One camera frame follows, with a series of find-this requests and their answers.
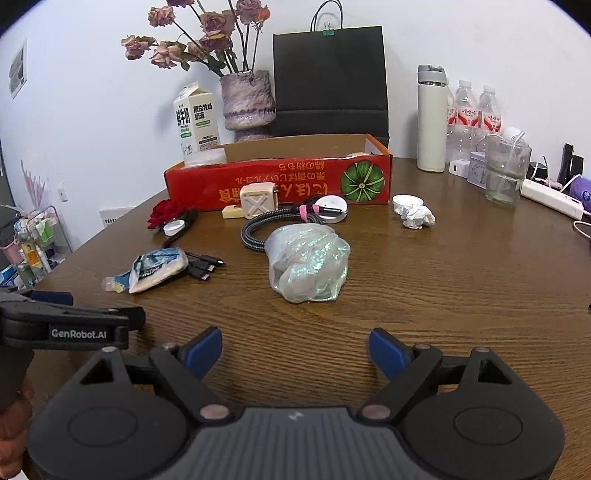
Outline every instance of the red cardboard box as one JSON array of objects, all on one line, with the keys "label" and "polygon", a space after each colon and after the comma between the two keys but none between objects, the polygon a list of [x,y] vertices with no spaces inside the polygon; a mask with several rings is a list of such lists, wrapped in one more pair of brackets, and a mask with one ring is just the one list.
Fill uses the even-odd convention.
[{"label": "red cardboard box", "polygon": [[181,162],[164,172],[171,199],[201,211],[222,210],[240,204],[244,185],[272,181],[281,203],[300,203],[315,193],[341,195],[349,203],[389,200],[392,154],[371,135],[302,135],[220,148],[226,164],[183,168]]}]

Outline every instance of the human hand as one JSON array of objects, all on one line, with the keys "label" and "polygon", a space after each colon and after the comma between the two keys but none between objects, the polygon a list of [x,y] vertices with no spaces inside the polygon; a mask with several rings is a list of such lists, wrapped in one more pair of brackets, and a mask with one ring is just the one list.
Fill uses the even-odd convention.
[{"label": "human hand", "polygon": [[0,478],[17,476],[22,469],[29,419],[33,415],[31,400],[35,395],[28,377],[22,382],[17,399],[0,414]]}]

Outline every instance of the bottle cap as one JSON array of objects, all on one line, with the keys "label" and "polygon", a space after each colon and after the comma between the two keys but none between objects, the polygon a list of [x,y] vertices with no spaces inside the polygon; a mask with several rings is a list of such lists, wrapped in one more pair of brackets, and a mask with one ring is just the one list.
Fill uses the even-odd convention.
[{"label": "bottle cap", "polygon": [[184,220],[174,220],[164,225],[164,234],[166,236],[174,236],[179,233],[185,226]]},{"label": "bottle cap", "polygon": [[445,69],[437,65],[419,65],[418,82],[433,82],[447,85],[447,75],[445,74]]}]

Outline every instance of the white wall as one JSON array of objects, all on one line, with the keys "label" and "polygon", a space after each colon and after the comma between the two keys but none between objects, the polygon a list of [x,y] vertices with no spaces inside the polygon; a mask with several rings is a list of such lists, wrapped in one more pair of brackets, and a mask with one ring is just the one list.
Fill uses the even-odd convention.
[{"label": "white wall", "polygon": [[[267,0],[258,67],[272,68],[273,33],[304,31],[320,0]],[[203,0],[224,9],[222,0]],[[30,206],[20,160],[49,176],[75,245],[102,227],[98,210],[134,206],[164,188],[163,171],[180,156],[172,103],[198,80],[219,99],[217,77],[199,66],[157,69],[126,61],[121,38],[176,39],[175,26],[154,29],[147,11],[164,0],[45,0],[0,38],[0,137],[17,203]],[[534,156],[545,154],[556,177],[562,146],[573,143],[591,174],[591,37],[548,0],[343,0],[345,26],[384,26],[391,150],[415,155],[416,70],[443,65],[452,86],[472,80],[479,95],[494,85],[505,125],[527,132]],[[198,35],[193,13],[178,15]],[[323,16],[319,24],[336,20]],[[28,39],[28,82],[15,100],[8,68]],[[222,139],[232,136],[222,129]],[[63,184],[69,202],[59,203]]]}]

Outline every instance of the bag handle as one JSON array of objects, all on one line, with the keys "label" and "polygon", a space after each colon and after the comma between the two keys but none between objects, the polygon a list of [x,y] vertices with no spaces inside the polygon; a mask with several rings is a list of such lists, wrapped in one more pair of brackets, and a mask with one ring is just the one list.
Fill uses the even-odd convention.
[{"label": "bag handle", "polygon": [[310,31],[311,32],[315,32],[316,31],[316,24],[318,23],[318,15],[320,15],[320,11],[329,3],[334,3],[337,4],[339,6],[339,10],[340,10],[340,27],[343,28],[343,4],[340,2],[340,0],[326,0],[326,2],[324,2],[320,8],[316,11],[315,15],[312,17],[312,22],[310,22]]}]

